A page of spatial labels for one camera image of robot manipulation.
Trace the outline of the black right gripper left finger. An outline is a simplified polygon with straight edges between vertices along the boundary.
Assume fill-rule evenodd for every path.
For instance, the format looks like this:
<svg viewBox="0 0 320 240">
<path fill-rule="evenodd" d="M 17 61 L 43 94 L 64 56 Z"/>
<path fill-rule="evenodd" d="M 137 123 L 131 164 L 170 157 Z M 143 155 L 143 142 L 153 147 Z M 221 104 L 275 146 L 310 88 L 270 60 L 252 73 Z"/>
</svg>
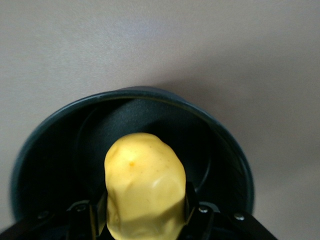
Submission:
<svg viewBox="0 0 320 240">
<path fill-rule="evenodd" d="M 67 240 L 107 240 L 107 192 L 75 202 L 68 210 Z"/>
</svg>

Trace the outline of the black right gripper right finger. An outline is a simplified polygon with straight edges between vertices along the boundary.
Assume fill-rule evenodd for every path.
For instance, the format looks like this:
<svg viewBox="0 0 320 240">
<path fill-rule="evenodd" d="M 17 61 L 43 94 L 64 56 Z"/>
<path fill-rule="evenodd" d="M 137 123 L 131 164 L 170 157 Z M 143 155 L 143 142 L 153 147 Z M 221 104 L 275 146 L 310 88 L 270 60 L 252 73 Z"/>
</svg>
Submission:
<svg viewBox="0 0 320 240">
<path fill-rule="evenodd" d="M 191 182 L 185 186 L 184 219 L 185 224 L 179 233 L 180 240 L 212 240 L 214 210 L 198 200 Z"/>
</svg>

